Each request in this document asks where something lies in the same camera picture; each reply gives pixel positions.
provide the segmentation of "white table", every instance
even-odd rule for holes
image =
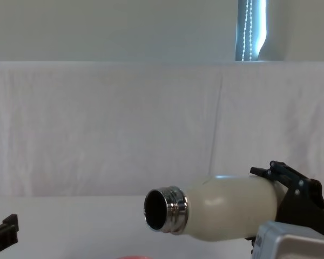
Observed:
[[[18,214],[19,242],[2,259],[249,258],[246,240],[207,243],[155,233],[145,225],[143,196],[0,198],[0,223]]]

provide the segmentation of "bottle neck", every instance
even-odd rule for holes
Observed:
[[[187,197],[176,186],[154,189],[145,198],[144,215],[152,230],[179,235],[187,224]]]

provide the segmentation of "white wall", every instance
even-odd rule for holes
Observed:
[[[0,60],[234,60],[237,1],[0,0]]]
[[[268,0],[260,60],[324,61],[324,0]]]

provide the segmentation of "window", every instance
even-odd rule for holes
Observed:
[[[239,0],[236,61],[255,61],[266,38],[266,0]]]

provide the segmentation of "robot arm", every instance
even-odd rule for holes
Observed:
[[[269,221],[252,243],[252,259],[324,259],[324,236],[307,227]]]

